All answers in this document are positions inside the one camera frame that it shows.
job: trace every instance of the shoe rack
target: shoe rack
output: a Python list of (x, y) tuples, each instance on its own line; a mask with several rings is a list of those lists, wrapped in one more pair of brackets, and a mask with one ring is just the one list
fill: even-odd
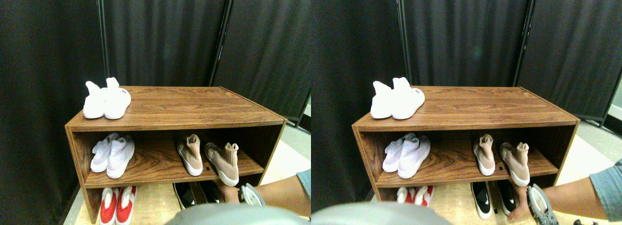
[[(207, 160), (204, 146), (237, 143), (240, 182), (258, 185), (273, 156), (287, 119), (222, 87), (123, 87), (132, 102), (123, 118), (85, 119), (78, 112), (66, 125), (71, 155), (84, 192), (85, 204), (95, 223), (102, 190), (126, 187), (215, 180), (217, 172)], [(91, 171), (93, 147), (111, 132), (134, 139), (134, 156), (122, 177)], [(177, 139), (197, 134), (201, 141), (203, 172), (191, 176), (177, 153)]]
[[(504, 142), (529, 144), (531, 183), (555, 184), (580, 120), (522, 87), (417, 87), (426, 102), (409, 119), (374, 119), (366, 114), (352, 125), (367, 176), (379, 201), (395, 201), (399, 187), (446, 185), (509, 179), (499, 155)], [(428, 136), (431, 151), (418, 172), (402, 179), (382, 170), (384, 149), (413, 132)], [(495, 172), (484, 176), (473, 141), (491, 134)]]

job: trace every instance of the red and white sneaker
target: red and white sneaker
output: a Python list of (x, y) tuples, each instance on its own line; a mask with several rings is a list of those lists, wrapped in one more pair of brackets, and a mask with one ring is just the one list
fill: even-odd
[(132, 211), (134, 211), (134, 200), (136, 200), (137, 192), (138, 189), (136, 187), (121, 188), (116, 210), (117, 225), (129, 225), (129, 221), (132, 220)]
[(115, 223), (118, 197), (118, 188), (105, 188), (104, 192), (102, 192), (102, 205), (100, 205), (100, 225), (112, 225), (113, 223)]

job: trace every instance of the black curtain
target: black curtain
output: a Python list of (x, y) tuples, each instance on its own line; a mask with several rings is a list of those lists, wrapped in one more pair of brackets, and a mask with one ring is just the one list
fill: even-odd
[(107, 65), (121, 85), (208, 86), (225, 0), (103, 3)]
[(536, 0), (518, 86), (602, 121), (622, 69), (622, 0)]
[(511, 87), (527, 0), (404, 0), (412, 85)]
[(371, 190), (351, 125), (369, 112), (373, 81), (406, 75), (396, 0), (313, 0), (313, 204), (362, 201)]
[(213, 85), (297, 122), (311, 89), (311, 0), (234, 0)]
[(0, 0), (0, 223), (49, 225), (78, 185), (65, 123), (104, 82), (97, 0)]

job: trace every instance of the black and white sneaker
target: black and white sneaker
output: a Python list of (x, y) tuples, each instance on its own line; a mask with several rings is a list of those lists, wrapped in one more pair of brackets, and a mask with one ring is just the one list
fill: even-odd
[(488, 196), (488, 188), (486, 188), (486, 182), (473, 182), (471, 183), (471, 192), (473, 192), (473, 198), (475, 198), (475, 207), (477, 207), (477, 213), (480, 214), (482, 219), (487, 219), (492, 214), (490, 207), (490, 198)]
[(194, 194), (192, 194), (192, 190), (190, 189), (190, 183), (173, 183), (173, 188), (175, 188), (175, 195), (177, 195), (177, 200), (182, 210), (196, 204)]
[(514, 187), (512, 183), (507, 180), (498, 180), (497, 188), (501, 194), (501, 202), (503, 204), (503, 212), (509, 216), (509, 214), (516, 208), (516, 202), (514, 201)]

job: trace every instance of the shoe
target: shoe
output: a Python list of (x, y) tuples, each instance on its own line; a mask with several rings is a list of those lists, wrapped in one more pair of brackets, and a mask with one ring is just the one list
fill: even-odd
[(509, 214), (516, 208), (516, 202), (514, 201), (514, 187), (508, 180), (498, 180), (497, 189), (501, 194), (501, 202), (503, 205), (503, 212), (509, 216)]
[(116, 219), (116, 207), (119, 198), (118, 188), (105, 188), (100, 205), (100, 225), (112, 225)]
[(404, 144), (404, 141), (414, 141), (415, 139), (415, 134), (410, 133), (406, 134), (403, 138), (392, 141), (384, 149), (384, 153), (387, 154), (387, 157), (384, 158), (384, 161), (382, 162), (382, 169), (385, 172), (397, 171), (397, 166), (399, 165), (399, 157), (402, 156), (402, 145)]
[(218, 148), (214, 143), (207, 143), (205, 145), (205, 153), (207, 153), (207, 159), (218, 172), (220, 180), (225, 185), (235, 187), (240, 181), (238, 170), (238, 145), (229, 144), (225, 145), (225, 149)]
[(493, 138), (486, 134), (479, 141), (473, 143), (473, 153), (477, 159), (477, 165), (484, 176), (490, 176), (495, 172), (495, 157), (493, 157)]
[(397, 190), (397, 203), (406, 203), (406, 196), (408, 196), (408, 189), (401, 187)]
[(195, 196), (190, 189), (190, 183), (174, 183), (173, 188), (175, 189), (175, 195), (179, 201), (179, 207), (181, 207), (182, 210), (196, 205)]
[(188, 173), (198, 176), (203, 172), (203, 161), (201, 159), (201, 141), (195, 134), (182, 136), (177, 141), (177, 153), (182, 157)]
[(408, 119), (417, 112), (426, 100), (424, 93), (411, 88), (406, 78), (393, 78), (393, 109), (391, 115), (396, 120)]
[(134, 141), (130, 136), (124, 136), (118, 140), (113, 140), (110, 159), (106, 168), (108, 177), (117, 179), (122, 176), (133, 155)]
[(505, 142), (501, 145), (499, 153), (509, 168), (514, 183), (520, 187), (529, 184), (529, 167), (527, 167), (527, 153), (529, 146), (526, 143), (518, 143), (514, 148)]
[(104, 140), (98, 141), (95, 147), (93, 147), (93, 160), (91, 160), (91, 171), (104, 172), (108, 167), (108, 159), (110, 158), (110, 151), (112, 149), (112, 141), (119, 139), (117, 133), (112, 133)]
[(475, 207), (477, 207), (477, 213), (480, 218), (490, 218), (492, 210), (490, 207), (490, 198), (488, 196), (488, 188), (486, 188), (486, 182), (473, 182), (471, 183), (471, 192), (473, 198), (475, 198)]
[(391, 88), (379, 81), (374, 82), (374, 88), (376, 95), (371, 99), (371, 117), (374, 119), (390, 118), (394, 101)]
[(88, 96), (84, 100), (82, 114), (87, 119), (101, 118), (104, 116), (104, 105), (106, 104), (107, 89), (100, 88), (91, 81), (86, 82)]
[(402, 179), (414, 176), (428, 154), (430, 154), (430, 141), (426, 136), (415, 138), (414, 141), (405, 140), (402, 155), (399, 157), (397, 175)]
[(117, 225), (129, 225), (129, 222), (132, 220), (132, 212), (134, 212), (136, 194), (138, 194), (138, 188), (136, 187), (121, 188), (115, 219)]
[(106, 82), (108, 88), (104, 105), (104, 116), (111, 120), (122, 118), (125, 115), (125, 110), (132, 102), (132, 97), (129, 96), (129, 92), (126, 89), (119, 87), (116, 78), (107, 78)]

